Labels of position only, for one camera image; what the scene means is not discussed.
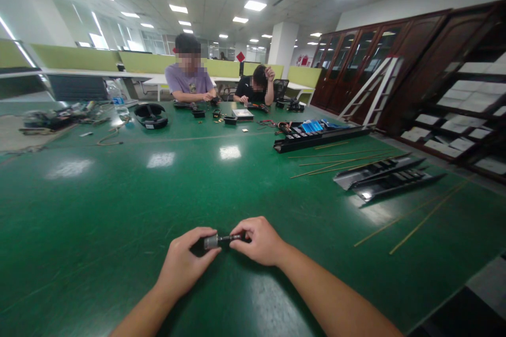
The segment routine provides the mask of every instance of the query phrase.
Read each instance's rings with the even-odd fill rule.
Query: red diamond sign
[[[239,54],[237,54],[237,60],[242,62],[246,59],[246,57],[244,56],[244,54],[242,52],[240,52]]]

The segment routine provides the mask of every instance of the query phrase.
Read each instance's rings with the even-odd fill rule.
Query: table surface
[[[364,136],[323,151],[278,154],[270,127],[215,123],[212,110],[195,119],[161,104],[170,125],[149,131],[133,121],[110,140],[122,145],[96,145],[110,125],[79,125],[39,153],[3,160],[1,335],[107,335],[155,283],[170,241],[199,225],[228,233],[240,220],[264,215],[283,239],[369,299],[403,333],[506,244],[505,198],[468,184],[393,256],[391,248],[429,210],[354,248],[462,179],[448,174],[429,187],[363,205],[332,181],[332,173],[290,179],[308,171],[300,163],[335,157],[289,157],[358,157],[363,154],[353,152],[388,147],[384,143]],[[0,103],[0,114],[58,107]],[[220,105],[227,114],[233,107],[241,106]],[[294,114],[272,107],[269,115],[255,115],[276,122],[320,117],[313,108]],[[88,131],[94,134],[79,137]],[[167,334],[323,332],[282,273],[225,250],[169,315],[160,335]]]

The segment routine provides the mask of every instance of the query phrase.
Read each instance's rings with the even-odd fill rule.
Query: column
[[[273,38],[270,45],[269,64],[283,65],[282,79],[288,77],[291,56],[294,53],[295,40],[299,25],[289,22],[282,22],[274,25]]]
[[[53,0],[0,0],[0,16],[25,43],[76,47]]]

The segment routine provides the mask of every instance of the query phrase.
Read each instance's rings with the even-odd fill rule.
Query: plastic bottle
[[[126,118],[130,115],[128,108],[125,106],[125,100],[121,95],[121,90],[116,83],[110,81],[107,83],[107,93],[109,99],[113,102],[114,108],[120,118]]]

